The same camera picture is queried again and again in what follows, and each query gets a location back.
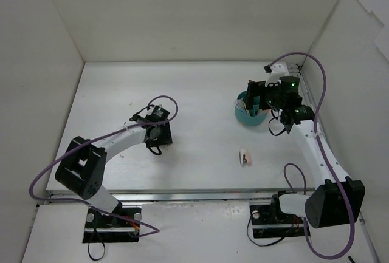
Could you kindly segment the purple slim highlighter pen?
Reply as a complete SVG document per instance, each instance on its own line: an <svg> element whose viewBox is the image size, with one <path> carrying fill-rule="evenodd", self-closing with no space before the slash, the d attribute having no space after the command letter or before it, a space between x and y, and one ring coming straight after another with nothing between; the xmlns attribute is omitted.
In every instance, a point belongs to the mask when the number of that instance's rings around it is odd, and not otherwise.
<svg viewBox="0 0 389 263"><path fill-rule="evenodd" d="M242 99L236 99L235 100L235 106L239 109L244 109L243 101Z"/></svg>

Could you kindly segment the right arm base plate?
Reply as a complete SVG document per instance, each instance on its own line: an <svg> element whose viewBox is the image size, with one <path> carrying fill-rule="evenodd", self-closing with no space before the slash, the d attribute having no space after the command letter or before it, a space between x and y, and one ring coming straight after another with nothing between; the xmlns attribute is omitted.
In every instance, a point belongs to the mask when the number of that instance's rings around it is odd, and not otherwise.
<svg viewBox="0 0 389 263"><path fill-rule="evenodd" d="M303 219L293 214L274 214L270 204L250 205L250 229L254 239L304 237Z"/></svg>

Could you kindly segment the small white pink stapler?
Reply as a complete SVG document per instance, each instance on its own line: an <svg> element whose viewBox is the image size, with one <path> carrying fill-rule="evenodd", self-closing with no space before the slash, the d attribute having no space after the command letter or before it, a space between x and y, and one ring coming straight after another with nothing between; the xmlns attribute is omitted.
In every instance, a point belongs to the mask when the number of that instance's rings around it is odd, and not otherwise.
<svg viewBox="0 0 389 263"><path fill-rule="evenodd" d="M241 149L239 151L239 162L241 166L251 166L252 158L250 156L250 152L246 149Z"/></svg>

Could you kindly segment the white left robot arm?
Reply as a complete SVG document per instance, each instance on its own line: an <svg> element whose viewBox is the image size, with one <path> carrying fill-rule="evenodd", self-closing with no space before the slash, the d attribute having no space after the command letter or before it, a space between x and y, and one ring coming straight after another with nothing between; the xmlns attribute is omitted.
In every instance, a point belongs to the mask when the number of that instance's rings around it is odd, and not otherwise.
<svg viewBox="0 0 389 263"><path fill-rule="evenodd" d="M133 115L123 132L93 142L64 158L55 180L93 207L100 209L99 218L107 226L117 225L122 218L122 203L102 185L106 164L128 148L144 143L154 155L161 147L173 143L169 112L152 105L145 117Z"/></svg>

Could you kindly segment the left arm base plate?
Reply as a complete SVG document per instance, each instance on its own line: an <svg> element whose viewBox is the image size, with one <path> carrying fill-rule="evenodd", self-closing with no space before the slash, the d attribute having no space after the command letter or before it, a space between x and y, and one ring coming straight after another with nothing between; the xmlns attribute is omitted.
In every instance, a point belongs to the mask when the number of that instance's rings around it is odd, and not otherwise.
<svg viewBox="0 0 389 263"><path fill-rule="evenodd" d="M138 223L99 213L88 208L82 243L130 243L139 241Z"/></svg>

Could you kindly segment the yellow slim highlighter pen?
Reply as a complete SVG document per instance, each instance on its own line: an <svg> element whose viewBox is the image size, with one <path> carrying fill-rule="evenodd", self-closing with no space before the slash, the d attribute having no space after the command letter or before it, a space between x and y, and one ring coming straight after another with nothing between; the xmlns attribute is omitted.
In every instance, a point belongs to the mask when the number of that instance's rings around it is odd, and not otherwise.
<svg viewBox="0 0 389 263"><path fill-rule="evenodd" d="M252 108L249 109L249 114L251 117L256 117L259 113L259 97L254 97L252 102Z"/></svg>

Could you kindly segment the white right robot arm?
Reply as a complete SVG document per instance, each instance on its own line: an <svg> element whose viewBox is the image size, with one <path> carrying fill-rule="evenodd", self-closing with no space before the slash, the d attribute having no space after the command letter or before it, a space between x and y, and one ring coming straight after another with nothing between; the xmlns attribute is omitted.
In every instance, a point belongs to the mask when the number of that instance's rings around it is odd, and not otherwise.
<svg viewBox="0 0 389 263"><path fill-rule="evenodd" d="M314 228L354 223L365 195L361 180L353 180L339 165L328 144L321 138L311 107L298 93L299 78L283 76L276 83L250 81L243 98L248 109L259 99L259 109L272 109L280 115L284 130L300 148L314 178L311 195L295 191L279 193L269 206L270 217L282 222L290 214L303 217Z"/></svg>

